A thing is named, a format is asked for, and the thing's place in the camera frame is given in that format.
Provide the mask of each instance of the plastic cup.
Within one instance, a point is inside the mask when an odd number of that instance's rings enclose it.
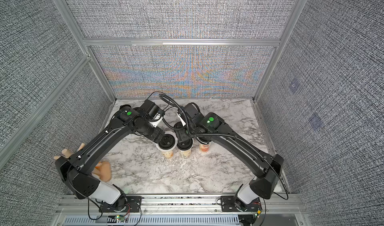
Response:
[[[166,131],[162,140],[156,143],[156,148],[161,152],[164,158],[170,159],[173,156],[173,149],[177,145],[177,137],[174,132]]]
[[[179,149],[180,155],[183,158],[189,158],[191,156],[193,142],[193,138],[191,138],[177,144],[177,148]]]
[[[202,144],[200,143],[199,144],[199,149],[202,151],[202,152],[207,152],[209,150],[209,143],[208,144]]]

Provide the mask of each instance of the black cable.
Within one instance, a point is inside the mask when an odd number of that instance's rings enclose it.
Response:
[[[154,94],[154,93],[166,94],[166,93],[161,92],[161,91],[155,91],[155,92],[152,92],[152,93],[147,97],[147,99],[149,99],[149,98],[152,96],[152,94]]]
[[[263,224],[263,222],[265,220],[265,217],[266,217],[266,204],[265,204],[265,199],[263,199],[263,200],[264,200],[264,217],[263,217],[262,223],[259,226],[262,226],[262,224]]]
[[[195,104],[194,102],[192,102],[191,104],[195,105],[196,109],[200,112],[200,108],[197,104]]]
[[[170,124],[166,121],[166,119],[164,118],[164,116],[165,116],[165,114],[166,114],[166,111],[167,111],[168,109],[170,109],[170,108],[167,108],[167,109],[164,111],[164,115],[163,115],[163,122],[164,122],[164,124],[165,124],[168,128],[173,129],[173,130],[182,130],[182,129],[185,129],[185,126],[183,126],[183,127],[181,127],[181,128],[175,128],[175,127],[173,127],[172,125],[170,125]]]
[[[189,125],[189,119],[187,117],[187,115],[185,114],[185,111],[184,109],[171,97],[169,97],[168,95],[166,94],[159,94],[159,98],[161,100],[163,100],[164,102],[167,102],[169,103],[170,105],[172,106],[175,106],[176,108],[178,108],[180,110],[180,113],[181,113],[181,117],[183,118],[183,120],[185,121],[185,127],[187,128],[187,131],[189,133],[190,136],[195,136],[195,134],[192,132],[192,130],[190,129],[190,125]]]
[[[279,197],[281,197],[282,199],[284,199],[284,200],[288,200],[288,195],[287,195],[287,198],[283,198],[283,196],[281,196],[281,195],[279,195],[278,193],[276,193],[276,192],[273,192],[274,194],[276,194],[277,196],[279,196]]]
[[[134,226],[136,226],[139,222],[140,222],[140,220],[141,220],[141,207],[140,207],[140,205],[138,205],[139,206],[139,209],[140,209],[140,218],[139,218],[139,220],[137,221],[137,223],[134,225]]]
[[[85,197],[86,199],[88,199],[88,217],[89,217],[89,219],[90,219],[90,220],[98,220],[98,219],[100,219],[100,218],[103,216],[103,211],[101,210],[100,206],[99,206],[97,203],[95,203],[92,199],[90,199],[89,197],[83,195],[83,194],[80,193],[77,189],[74,188],[72,182],[69,180],[69,177],[68,177],[68,176],[69,176],[69,171],[70,171],[70,169],[71,169],[71,166],[70,166],[70,167],[68,168],[68,170],[67,170],[67,180],[68,180],[68,182],[70,183],[71,187],[72,187],[76,192],[78,192],[81,196],[83,196],[83,197]],[[99,208],[99,210],[100,210],[100,212],[101,212],[101,215],[100,215],[98,218],[91,218],[91,216],[89,215],[89,201],[91,201],[92,203],[94,203],[94,204]]]

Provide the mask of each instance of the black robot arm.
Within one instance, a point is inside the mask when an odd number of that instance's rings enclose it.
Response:
[[[249,183],[250,189],[258,196],[269,199],[281,176],[284,159],[276,154],[271,156],[254,147],[247,140],[238,135],[225,121],[215,113],[203,115],[194,104],[187,104],[183,111],[190,124],[187,129],[175,130],[179,142],[196,137],[201,143],[213,141],[240,159],[255,175]]]
[[[84,199],[94,193],[100,195],[102,189],[103,192],[108,190],[108,185],[100,187],[100,180],[91,175],[94,167],[113,146],[131,133],[140,133],[151,141],[158,143],[163,137],[164,131],[161,128],[154,127],[153,123],[156,121],[154,118],[161,120],[163,113],[150,100],[146,100],[138,108],[123,105],[113,115],[110,123],[85,147],[69,158],[62,156],[56,160],[55,165],[63,182],[79,199]],[[121,190],[118,190],[113,195],[121,193]],[[109,203],[115,203],[118,199],[117,196],[109,198],[110,200],[108,197],[102,199]]]

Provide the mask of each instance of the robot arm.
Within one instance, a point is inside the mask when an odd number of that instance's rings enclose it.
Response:
[[[118,187],[92,176],[91,172],[114,145],[131,133],[138,132],[155,143],[160,142],[164,131],[154,125],[161,121],[163,113],[150,100],[135,109],[123,105],[110,123],[84,148],[69,158],[60,157],[56,160],[55,165],[62,181],[79,199],[97,198],[118,210],[121,207],[119,205],[124,205],[121,201],[125,194]]]
[[[186,128],[175,130],[178,141],[195,137],[201,143],[216,142],[250,168],[255,178],[238,190],[235,196],[238,208],[258,197],[269,199],[281,174],[283,158],[262,152],[235,133],[218,115],[208,113],[204,116],[194,105],[187,104],[182,108],[193,131],[188,133]],[[116,211],[121,210],[125,205],[124,192],[115,185],[100,181],[91,172],[114,145],[131,133],[138,132],[155,143],[161,142],[164,131],[156,126],[163,115],[164,111],[150,100],[138,108],[123,105],[104,130],[83,149],[70,158],[60,157],[56,161],[62,181],[79,199],[96,198]]]
[[[238,135],[225,121],[215,113],[203,115],[194,104],[183,107],[185,115],[191,123],[191,128],[201,143],[213,141],[240,159],[255,175],[248,185],[242,186],[235,195],[238,208],[245,208],[257,197],[270,199],[279,181],[284,159],[276,154],[271,156]],[[176,130],[179,142],[192,136],[185,130]]]

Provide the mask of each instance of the white marble tabletop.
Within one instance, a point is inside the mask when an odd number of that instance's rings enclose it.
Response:
[[[144,100],[118,100],[112,110],[124,104],[138,107]],[[162,100],[153,100],[161,108]],[[249,99],[183,99],[180,105],[195,102],[202,113],[214,112],[240,136],[267,152]],[[176,108],[166,112],[166,120],[174,125],[179,119]],[[163,122],[164,131],[172,131]],[[125,193],[216,193],[235,192],[242,183],[249,183],[252,172],[238,158],[216,143],[208,152],[199,150],[198,142],[192,147],[189,158],[183,159],[178,149],[166,160],[153,142],[143,136],[128,135],[104,157],[111,163],[113,183]]]

